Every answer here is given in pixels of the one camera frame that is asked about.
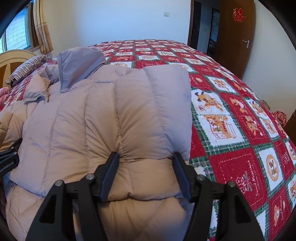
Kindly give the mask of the wooden dresser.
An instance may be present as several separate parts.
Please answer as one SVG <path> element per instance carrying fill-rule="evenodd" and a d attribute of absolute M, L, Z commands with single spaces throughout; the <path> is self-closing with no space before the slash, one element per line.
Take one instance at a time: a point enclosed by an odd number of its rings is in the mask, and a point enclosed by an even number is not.
<path fill-rule="evenodd" d="M 292 113 L 290 119 L 287 121 L 286 125 L 283 127 L 291 141 L 295 144 L 296 141 L 296 116 L 295 111 Z"/>

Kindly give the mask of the pink folded quilt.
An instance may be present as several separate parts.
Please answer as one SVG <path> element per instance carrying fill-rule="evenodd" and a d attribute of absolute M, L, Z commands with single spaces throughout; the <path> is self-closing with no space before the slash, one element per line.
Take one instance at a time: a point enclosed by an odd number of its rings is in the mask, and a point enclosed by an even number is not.
<path fill-rule="evenodd" d="M 8 99 L 9 97 L 9 91 L 10 89 L 8 87 L 2 87 L 0 89 L 0 109 L 2 110 L 4 107 L 4 103 L 5 101 Z"/>

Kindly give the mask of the window with dark frame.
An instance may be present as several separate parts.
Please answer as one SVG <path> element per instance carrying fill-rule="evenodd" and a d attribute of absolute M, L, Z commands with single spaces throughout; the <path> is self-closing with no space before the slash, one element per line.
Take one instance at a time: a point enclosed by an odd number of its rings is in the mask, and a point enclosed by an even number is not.
<path fill-rule="evenodd" d="M 33 3 L 30 1 L 11 21 L 1 35 L 1 53 L 39 47 L 34 24 Z"/>

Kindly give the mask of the clothes pile on floor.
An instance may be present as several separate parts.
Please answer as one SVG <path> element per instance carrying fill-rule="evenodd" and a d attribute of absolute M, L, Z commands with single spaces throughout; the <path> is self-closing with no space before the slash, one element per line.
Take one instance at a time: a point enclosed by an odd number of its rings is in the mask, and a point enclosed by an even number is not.
<path fill-rule="evenodd" d="M 268 103 L 264 100 L 261 100 L 261 102 L 264 104 L 264 106 L 271 112 L 273 117 L 277 120 L 277 122 L 284 127 L 287 124 L 287 115 L 282 111 L 271 111 L 270 106 Z"/>

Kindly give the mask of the brown wooden door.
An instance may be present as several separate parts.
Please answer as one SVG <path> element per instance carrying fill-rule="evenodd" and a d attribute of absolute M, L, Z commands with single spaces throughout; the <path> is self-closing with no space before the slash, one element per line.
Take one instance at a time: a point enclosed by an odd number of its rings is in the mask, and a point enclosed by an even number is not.
<path fill-rule="evenodd" d="M 232 17 L 234 8 L 242 8 L 246 18 L 242 23 Z M 220 1 L 219 29 L 214 60 L 241 78 L 251 51 L 255 28 L 255 4 L 252 0 Z M 246 48 L 243 40 L 250 40 Z"/>

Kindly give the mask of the red patchwork cartoon bedspread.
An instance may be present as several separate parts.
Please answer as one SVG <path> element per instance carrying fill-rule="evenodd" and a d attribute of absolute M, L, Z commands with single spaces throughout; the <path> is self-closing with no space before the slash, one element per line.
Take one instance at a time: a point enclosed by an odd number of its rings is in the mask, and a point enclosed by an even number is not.
<path fill-rule="evenodd" d="M 279 238 L 295 207 L 295 146 L 248 86 L 206 54 L 175 41 L 115 41 L 96 47 L 107 64 L 137 69 L 177 64 L 188 71 L 190 165 L 212 181 L 234 181 L 264 239 Z M 4 109 L 23 100 L 37 71 L 56 63 L 57 58 L 50 59 L 28 75 Z"/>

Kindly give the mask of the striped pillow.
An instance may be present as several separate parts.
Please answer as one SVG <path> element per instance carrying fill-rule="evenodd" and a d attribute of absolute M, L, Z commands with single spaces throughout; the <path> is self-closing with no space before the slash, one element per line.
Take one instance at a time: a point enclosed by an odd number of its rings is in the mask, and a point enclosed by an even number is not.
<path fill-rule="evenodd" d="M 9 84 L 11 87 L 15 86 L 16 84 L 24 80 L 35 69 L 37 69 L 39 66 L 50 59 L 51 58 L 45 54 L 40 54 L 30 58 L 13 71 L 10 77 L 6 80 L 6 84 Z"/>

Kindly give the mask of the red double happiness decal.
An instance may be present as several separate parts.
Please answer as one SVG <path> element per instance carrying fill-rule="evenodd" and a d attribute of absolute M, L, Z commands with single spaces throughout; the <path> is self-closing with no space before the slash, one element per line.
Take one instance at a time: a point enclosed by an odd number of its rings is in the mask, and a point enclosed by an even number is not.
<path fill-rule="evenodd" d="M 242 23 L 243 20 L 246 18 L 246 16 L 243 15 L 242 8 L 234 8 L 232 17 L 234 18 L 235 22 L 239 22 L 239 23 Z"/>

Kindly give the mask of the right beige floral curtain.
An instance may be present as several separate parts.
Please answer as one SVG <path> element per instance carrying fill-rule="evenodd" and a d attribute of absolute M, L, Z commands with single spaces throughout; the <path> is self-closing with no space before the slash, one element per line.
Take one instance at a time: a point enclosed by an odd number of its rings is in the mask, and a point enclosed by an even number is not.
<path fill-rule="evenodd" d="M 42 0 L 33 1 L 33 18 L 40 51 L 42 54 L 48 54 L 53 51 L 53 45 L 45 15 L 43 13 Z"/>

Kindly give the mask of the light purple puffer jacket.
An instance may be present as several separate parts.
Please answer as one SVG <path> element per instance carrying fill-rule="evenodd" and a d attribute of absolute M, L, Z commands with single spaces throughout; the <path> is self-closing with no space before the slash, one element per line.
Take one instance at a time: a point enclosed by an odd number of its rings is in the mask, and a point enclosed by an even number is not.
<path fill-rule="evenodd" d="M 192 205 L 182 196 L 173 154 L 188 160 L 189 73 L 177 64 L 107 64 L 96 47 L 73 48 L 37 71 L 23 100 L 1 111 L 1 150 L 17 139 L 19 164 L 4 175 L 10 233 L 26 240 L 57 181 L 81 182 L 119 154 L 106 201 L 95 201 L 109 240 L 182 240 Z"/>

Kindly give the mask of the cream and wood headboard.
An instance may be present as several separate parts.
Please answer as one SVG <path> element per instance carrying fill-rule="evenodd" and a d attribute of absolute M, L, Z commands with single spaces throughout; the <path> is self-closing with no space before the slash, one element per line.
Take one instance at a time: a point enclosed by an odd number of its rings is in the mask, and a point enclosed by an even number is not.
<path fill-rule="evenodd" d="M 36 54 L 27 50 L 10 50 L 0 54 L 0 88 L 8 87 L 6 81 L 14 70 L 25 61 L 35 57 Z"/>

